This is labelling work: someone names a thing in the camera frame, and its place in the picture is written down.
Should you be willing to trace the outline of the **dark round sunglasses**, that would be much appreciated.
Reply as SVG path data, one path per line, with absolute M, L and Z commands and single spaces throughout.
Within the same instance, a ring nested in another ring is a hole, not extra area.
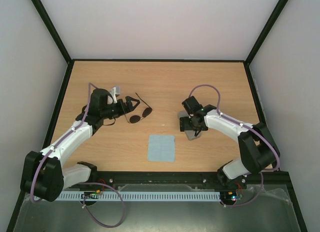
M 153 111 L 152 107 L 144 100 L 142 97 L 135 92 L 136 99 L 140 100 L 140 104 L 129 113 L 129 115 L 125 116 L 127 123 L 136 124 L 141 122 L 143 119 L 147 118 Z

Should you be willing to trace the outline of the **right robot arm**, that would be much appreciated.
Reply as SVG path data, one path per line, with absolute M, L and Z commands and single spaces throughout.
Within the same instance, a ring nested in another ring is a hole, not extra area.
M 223 114 L 213 105 L 202 106 L 194 96 L 182 103 L 185 111 L 178 113 L 179 129 L 188 140 L 195 140 L 201 133 L 214 129 L 238 143 L 240 157 L 217 171 L 217 180 L 228 188 L 244 175 L 256 174 L 271 164 L 280 166 L 280 152 L 266 124 L 244 123 Z

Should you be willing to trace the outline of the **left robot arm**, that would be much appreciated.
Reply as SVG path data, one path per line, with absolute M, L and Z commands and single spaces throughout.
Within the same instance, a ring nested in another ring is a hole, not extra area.
M 79 162 L 69 168 L 63 168 L 63 165 L 81 144 L 103 126 L 106 119 L 116 120 L 134 111 L 140 104 L 139 99 L 130 96 L 118 99 L 118 95 L 117 86 L 110 91 L 101 88 L 89 90 L 87 104 L 67 132 L 41 151 L 27 154 L 21 190 L 52 202 L 64 189 L 94 179 L 97 168 L 90 163 Z

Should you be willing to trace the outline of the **grey glasses case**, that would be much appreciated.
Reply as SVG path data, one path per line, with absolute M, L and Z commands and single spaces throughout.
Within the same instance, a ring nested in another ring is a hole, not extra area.
M 184 132 L 189 141 L 201 137 L 202 132 L 194 128 L 191 117 L 186 111 L 179 111 L 177 117 L 179 119 L 180 132 Z

